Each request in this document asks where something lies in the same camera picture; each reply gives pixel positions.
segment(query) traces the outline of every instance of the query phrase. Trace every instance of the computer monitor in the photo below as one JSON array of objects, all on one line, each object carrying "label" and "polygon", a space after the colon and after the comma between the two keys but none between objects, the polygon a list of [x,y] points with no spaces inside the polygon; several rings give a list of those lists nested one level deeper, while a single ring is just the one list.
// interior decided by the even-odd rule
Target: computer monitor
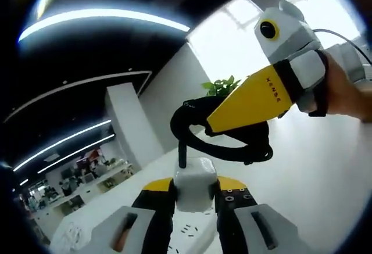
[{"label": "computer monitor", "polygon": [[92,173],[88,173],[86,175],[83,176],[83,181],[85,183],[90,183],[91,181],[94,181],[94,176]]}]

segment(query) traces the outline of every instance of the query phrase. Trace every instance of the screw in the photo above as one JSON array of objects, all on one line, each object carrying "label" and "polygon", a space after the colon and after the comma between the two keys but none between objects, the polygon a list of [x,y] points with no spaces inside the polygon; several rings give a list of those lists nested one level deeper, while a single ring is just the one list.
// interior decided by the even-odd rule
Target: screw
[{"label": "screw", "polygon": [[225,198],[225,201],[226,202],[232,202],[234,200],[234,197],[233,196],[227,196],[226,198]]}]

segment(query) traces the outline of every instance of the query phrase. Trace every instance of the window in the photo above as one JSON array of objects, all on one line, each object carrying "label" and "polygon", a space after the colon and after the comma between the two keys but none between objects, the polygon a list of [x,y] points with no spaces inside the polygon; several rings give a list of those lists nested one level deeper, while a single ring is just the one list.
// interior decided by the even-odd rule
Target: window
[{"label": "window", "polygon": [[[338,0],[287,0],[304,14],[311,28],[336,31],[348,39],[360,35]],[[188,36],[188,42],[211,81],[246,76],[269,65],[254,33],[262,10],[251,0],[232,0]],[[318,33],[324,48],[343,40]]]},{"label": "window", "polygon": [[243,79],[269,64],[253,31],[261,13],[250,0],[233,0],[188,36],[211,81]]},{"label": "window", "polygon": [[[287,0],[303,13],[312,29],[324,28],[340,33],[352,40],[360,35],[355,23],[338,0]],[[317,34],[323,47],[329,48],[344,40],[327,33]]]}]

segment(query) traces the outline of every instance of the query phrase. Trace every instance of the white pillar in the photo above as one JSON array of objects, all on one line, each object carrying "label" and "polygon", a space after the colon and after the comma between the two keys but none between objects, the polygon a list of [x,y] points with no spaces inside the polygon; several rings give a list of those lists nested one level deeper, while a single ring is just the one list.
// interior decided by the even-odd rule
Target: white pillar
[{"label": "white pillar", "polygon": [[131,83],[107,87],[105,105],[116,138],[134,170],[164,155]]}]

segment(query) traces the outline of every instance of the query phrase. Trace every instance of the office desk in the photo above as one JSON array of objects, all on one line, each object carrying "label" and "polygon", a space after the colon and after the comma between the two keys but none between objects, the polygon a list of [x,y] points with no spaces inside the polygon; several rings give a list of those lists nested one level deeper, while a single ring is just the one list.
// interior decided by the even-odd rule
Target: office desk
[{"label": "office desk", "polygon": [[51,240],[58,225],[60,224],[62,219],[67,215],[65,207],[70,206],[68,202],[71,199],[79,196],[86,205],[88,202],[90,202],[91,200],[105,192],[98,187],[99,184],[115,176],[122,170],[129,169],[130,167],[131,164],[121,164],[111,168],[106,174],[100,176],[99,178],[96,178],[90,183],[80,185],[71,195],[61,197],[57,201],[52,202],[44,209],[33,213],[30,216],[30,219],[35,220],[35,222],[38,224],[38,226],[45,234],[45,236],[49,240]]}]

